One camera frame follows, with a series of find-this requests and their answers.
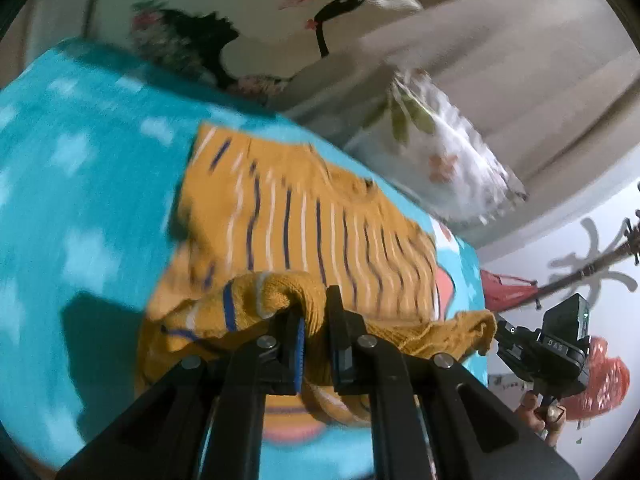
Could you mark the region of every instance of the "red fabric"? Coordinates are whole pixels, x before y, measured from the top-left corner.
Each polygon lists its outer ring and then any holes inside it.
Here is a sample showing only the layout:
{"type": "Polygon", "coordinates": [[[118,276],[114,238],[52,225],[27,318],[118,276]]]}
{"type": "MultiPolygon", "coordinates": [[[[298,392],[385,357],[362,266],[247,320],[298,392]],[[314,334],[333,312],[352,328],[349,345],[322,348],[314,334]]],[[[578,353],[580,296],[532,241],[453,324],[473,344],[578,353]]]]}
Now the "red fabric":
{"type": "Polygon", "coordinates": [[[484,292],[484,306],[491,312],[503,312],[532,297],[538,291],[536,282],[493,274],[480,269],[482,291],[484,292]]]}
{"type": "Polygon", "coordinates": [[[607,357],[607,340],[591,337],[589,384],[583,393],[563,399],[567,420],[585,420],[618,407],[629,390],[630,375],[620,357],[607,357]]]}

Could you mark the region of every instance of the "turquoise bedsheet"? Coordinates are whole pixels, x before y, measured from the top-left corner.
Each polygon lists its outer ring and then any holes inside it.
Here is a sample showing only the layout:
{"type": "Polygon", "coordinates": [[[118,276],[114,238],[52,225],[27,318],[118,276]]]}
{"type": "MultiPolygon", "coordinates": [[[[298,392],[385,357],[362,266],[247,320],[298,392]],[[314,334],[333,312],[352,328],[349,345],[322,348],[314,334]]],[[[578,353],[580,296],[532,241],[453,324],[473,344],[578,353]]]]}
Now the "turquoise bedsheet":
{"type": "MultiPolygon", "coordinates": [[[[382,179],[285,118],[127,54],[61,43],[0,92],[0,419],[58,467],[133,400],[136,333],[174,241],[168,220],[203,120],[319,154],[375,179],[438,241],[455,294],[447,317],[483,308],[474,250],[382,179]]],[[[486,381],[484,358],[466,366],[486,381]]],[[[328,428],[264,444],[260,478],[372,471],[368,430],[328,428]]]]}

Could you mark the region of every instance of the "pillow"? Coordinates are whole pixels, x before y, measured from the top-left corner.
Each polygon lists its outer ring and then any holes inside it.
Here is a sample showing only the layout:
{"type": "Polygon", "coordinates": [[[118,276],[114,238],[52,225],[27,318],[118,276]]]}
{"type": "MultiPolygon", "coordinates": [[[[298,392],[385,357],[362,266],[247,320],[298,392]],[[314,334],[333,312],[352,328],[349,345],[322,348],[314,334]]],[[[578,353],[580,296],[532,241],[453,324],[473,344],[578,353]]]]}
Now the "pillow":
{"type": "Polygon", "coordinates": [[[344,150],[453,228],[486,223],[527,198],[422,69],[396,72],[344,150]]]}
{"type": "Polygon", "coordinates": [[[419,9],[417,0],[97,0],[92,33],[265,102],[300,69],[419,9]]]}

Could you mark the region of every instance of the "yellow garment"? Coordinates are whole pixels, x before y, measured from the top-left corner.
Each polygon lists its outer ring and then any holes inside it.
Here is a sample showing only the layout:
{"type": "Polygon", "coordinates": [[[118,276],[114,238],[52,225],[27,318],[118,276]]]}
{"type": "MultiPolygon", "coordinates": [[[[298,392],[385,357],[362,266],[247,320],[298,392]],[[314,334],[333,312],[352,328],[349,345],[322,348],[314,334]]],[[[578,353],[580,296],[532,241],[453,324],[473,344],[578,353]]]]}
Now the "yellow garment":
{"type": "MultiPolygon", "coordinates": [[[[366,422],[362,400],[337,399],[331,388],[330,353],[327,348],[322,282],[306,272],[251,272],[236,277],[223,288],[197,301],[185,301],[156,324],[145,341],[140,365],[148,380],[160,378],[171,356],[172,364],[188,354],[211,359],[216,348],[233,349],[263,333],[266,321],[291,303],[302,306],[305,318],[304,375],[316,401],[341,422],[366,422]]],[[[460,359],[471,351],[485,354],[495,333],[488,311],[461,312],[447,322],[428,321],[413,326],[388,326],[366,320],[370,334],[387,339],[402,352],[429,358],[447,352],[460,359]]]]}
{"type": "MultiPolygon", "coordinates": [[[[301,396],[311,414],[302,412],[300,399],[268,397],[266,433],[278,433],[293,424],[292,418],[309,431],[317,429],[316,419],[368,422],[359,397],[337,397],[328,386],[325,356],[314,344],[322,339],[324,311],[316,306],[324,307],[325,284],[339,285],[345,308],[365,316],[371,333],[407,353],[448,351],[459,358],[476,347],[484,351],[492,338],[495,324],[488,312],[430,322],[436,268],[431,237],[405,219],[375,184],[325,163],[310,146],[203,124],[177,215],[188,239],[147,305],[138,345],[138,392],[185,355],[212,359],[264,333],[266,322],[251,310],[252,274],[233,280],[238,332],[227,333],[223,311],[217,312],[225,285],[247,270],[274,272],[267,278],[279,283],[281,295],[298,291],[313,298],[305,304],[314,306],[307,313],[312,317],[306,327],[310,339],[301,396]],[[312,278],[282,274],[288,270],[306,270],[312,278]],[[247,309],[246,317],[238,314],[238,305],[247,309]],[[175,330],[182,323],[191,333],[185,338],[162,332],[166,323],[174,323],[175,330]]],[[[275,298],[270,306],[261,305],[277,309],[288,304],[275,298]]]]}
{"type": "Polygon", "coordinates": [[[221,286],[247,270],[304,270],[338,285],[346,309],[433,316],[435,247],[371,181],[281,144],[203,124],[178,216],[198,247],[192,277],[221,286]]]}

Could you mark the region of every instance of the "guitar headstock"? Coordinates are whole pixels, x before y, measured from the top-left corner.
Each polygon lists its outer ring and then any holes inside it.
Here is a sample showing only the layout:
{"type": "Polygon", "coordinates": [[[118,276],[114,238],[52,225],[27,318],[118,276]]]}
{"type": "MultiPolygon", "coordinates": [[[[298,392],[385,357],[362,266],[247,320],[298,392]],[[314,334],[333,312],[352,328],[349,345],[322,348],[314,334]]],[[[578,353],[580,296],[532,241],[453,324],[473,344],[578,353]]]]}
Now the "guitar headstock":
{"type": "Polygon", "coordinates": [[[640,264],[640,210],[636,210],[636,216],[639,218],[636,225],[632,225],[629,218],[625,219],[625,237],[629,254],[633,255],[636,259],[636,265],[638,265],[640,264]]]}

